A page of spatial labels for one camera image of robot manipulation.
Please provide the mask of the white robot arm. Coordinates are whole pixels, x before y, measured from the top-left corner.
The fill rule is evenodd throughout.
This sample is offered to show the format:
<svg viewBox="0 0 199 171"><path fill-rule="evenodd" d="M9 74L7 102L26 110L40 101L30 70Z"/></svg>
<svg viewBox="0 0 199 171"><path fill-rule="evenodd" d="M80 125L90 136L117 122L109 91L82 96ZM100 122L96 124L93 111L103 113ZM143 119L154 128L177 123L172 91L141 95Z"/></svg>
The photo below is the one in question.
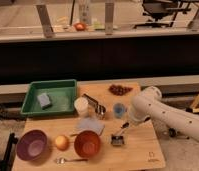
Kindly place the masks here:
<svg viewBox="0 0 199 171"><path fill-rule="evenodd" d="M159 88L145 88L131 98L128 118L135 125L139 125L147 117L154 117L199 142L199 115L168 106L161 102L161 98Z"/></svg>

